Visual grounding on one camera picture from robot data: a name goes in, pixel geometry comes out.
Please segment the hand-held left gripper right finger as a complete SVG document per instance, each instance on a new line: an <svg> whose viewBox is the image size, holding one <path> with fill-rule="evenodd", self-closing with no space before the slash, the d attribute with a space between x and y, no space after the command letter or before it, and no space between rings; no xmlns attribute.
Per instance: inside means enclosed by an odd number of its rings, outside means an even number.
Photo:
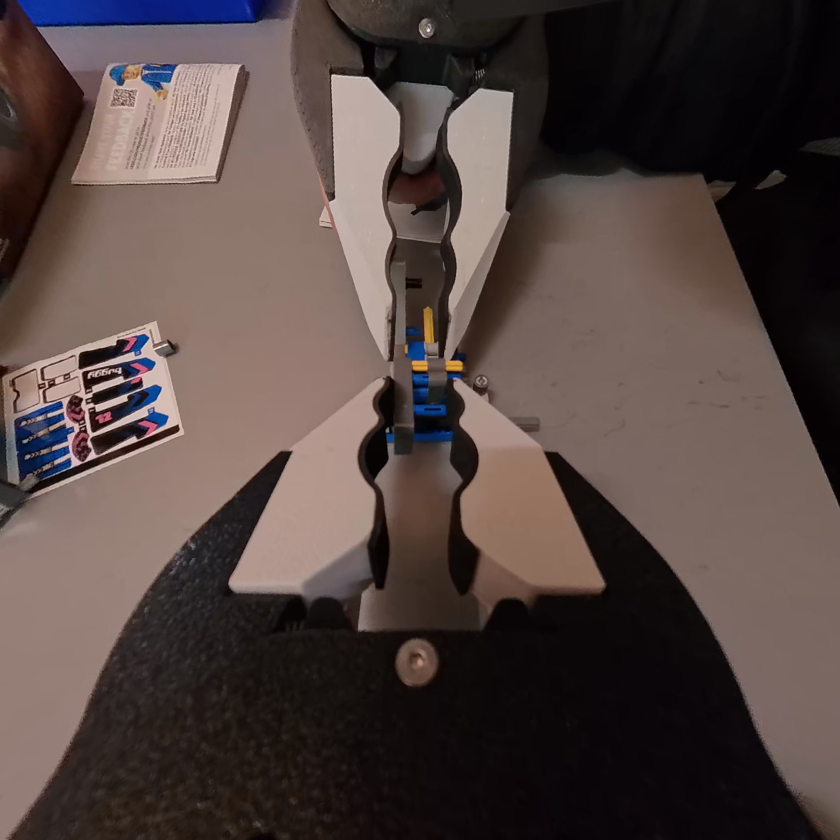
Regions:
<svg viewBox="0 0 840 840"><path fill-rule="evenodd" d="M448 569L485 610L513 600L599 595L602 573L547 454L460 380L448 383L453 429Z"/></svg>

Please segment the blue plastic bin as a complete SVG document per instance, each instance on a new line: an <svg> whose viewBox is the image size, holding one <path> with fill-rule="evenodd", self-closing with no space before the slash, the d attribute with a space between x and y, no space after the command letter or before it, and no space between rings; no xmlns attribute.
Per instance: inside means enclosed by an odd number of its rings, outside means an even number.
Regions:
<svg viewBox="0 0 840 840"><path fill-rule="evenodd" d="M228 25L283 18L288 1L20 1L37 26Z"/></svg>

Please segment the lego instruction booklet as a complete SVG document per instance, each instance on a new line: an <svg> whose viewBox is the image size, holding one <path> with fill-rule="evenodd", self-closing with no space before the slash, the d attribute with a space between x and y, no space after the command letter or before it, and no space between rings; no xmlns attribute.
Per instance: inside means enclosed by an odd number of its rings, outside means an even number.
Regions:
<svg viewBox="0 0 840 840"><path fill-rule="evenodd" d="M218 183L248 78L236 64L110 64L72 184Z"/></svg>

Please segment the brown cardboard box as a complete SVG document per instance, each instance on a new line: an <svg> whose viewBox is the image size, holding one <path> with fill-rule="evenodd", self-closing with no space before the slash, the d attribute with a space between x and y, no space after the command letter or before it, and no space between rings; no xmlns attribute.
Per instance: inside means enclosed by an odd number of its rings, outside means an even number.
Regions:
<svg viewBox="0 0 840 840"><path fill-rule="evenodd" d="M1 2L1 289L81 115L82 90L18 2Z"/></svg>

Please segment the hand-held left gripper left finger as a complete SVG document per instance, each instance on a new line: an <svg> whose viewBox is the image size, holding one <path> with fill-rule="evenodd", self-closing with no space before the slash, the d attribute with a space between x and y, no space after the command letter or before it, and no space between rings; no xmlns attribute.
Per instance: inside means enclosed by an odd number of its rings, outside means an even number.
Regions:
<svg viewBox="0 0 840 840"><path fill-rule="evenodd" d="M233 592L356 596L384 586L390 541L375 480L389 459L393 402L392 378L375 379L287 453Z"/></svg>

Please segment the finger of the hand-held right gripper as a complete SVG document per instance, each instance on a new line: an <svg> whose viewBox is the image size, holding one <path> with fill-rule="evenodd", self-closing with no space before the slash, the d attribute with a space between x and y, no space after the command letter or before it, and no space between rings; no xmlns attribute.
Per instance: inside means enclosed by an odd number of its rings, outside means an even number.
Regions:
<svg viewBox="0 0 840 840"><path fill-rule="evenodd" d="M464 338L509 219L513 93L480 88L446 118L439 151L449 210L439 299L445 346Z"/></svg>
<svg viewBox="0 0 840 840"><path fill-rule="evenodd" d="M403 149L402 115L368 77L331 76L334 197L329 204L374 343L393 357L391 262L396 233L388 182Z"/></svg>

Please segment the person's right hand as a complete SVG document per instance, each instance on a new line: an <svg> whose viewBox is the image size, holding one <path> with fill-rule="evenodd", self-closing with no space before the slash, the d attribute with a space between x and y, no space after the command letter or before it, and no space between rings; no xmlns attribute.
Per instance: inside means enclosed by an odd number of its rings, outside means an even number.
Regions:
<svg viewBox="0 0 840 840"><path fill-rule="evenodd" d="M435 169L431 169L414 175L401 172L390 187L388 201L420 207L440 200L445 201L446 196L443 180Z"/></svg>

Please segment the lego sticker sheet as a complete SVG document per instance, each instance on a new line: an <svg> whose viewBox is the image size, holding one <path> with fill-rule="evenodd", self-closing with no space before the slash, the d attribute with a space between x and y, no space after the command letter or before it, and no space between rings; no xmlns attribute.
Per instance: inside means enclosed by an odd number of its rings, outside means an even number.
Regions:
<svg viewBox="0 0 840 840"><path fill-rule="evenodd" d="M2 375L2 478L38 496L184 435L156 321Z"/></svg>

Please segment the blue yellow grey lego model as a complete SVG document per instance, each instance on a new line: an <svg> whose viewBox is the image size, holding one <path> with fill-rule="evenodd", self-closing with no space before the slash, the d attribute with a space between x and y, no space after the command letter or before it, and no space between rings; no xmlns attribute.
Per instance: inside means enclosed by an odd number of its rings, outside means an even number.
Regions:
<svg viewBox="0 0 840 840"><path fill-rule="evenodd" d="M410 455L415 444L452 440L447 386L463 377L465 358L445 359L432 307L422 307L419 321L410 322L411 294L422 289L422 281L408 277L404 262L392 262L390 280L393 409L387 435L395 455Z"/></svg>

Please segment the dark cloth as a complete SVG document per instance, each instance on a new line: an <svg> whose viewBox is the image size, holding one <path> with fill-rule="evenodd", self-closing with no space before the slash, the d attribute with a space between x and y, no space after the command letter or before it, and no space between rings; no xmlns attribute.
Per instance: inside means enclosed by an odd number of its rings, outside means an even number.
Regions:
<svg viewBox="0 0 840 840"><path fill-rule="evenodd" d="M805 149L838 140L838 2L601 2L548 15L544 31L552 152L838 190L838 156Z"/></svg>

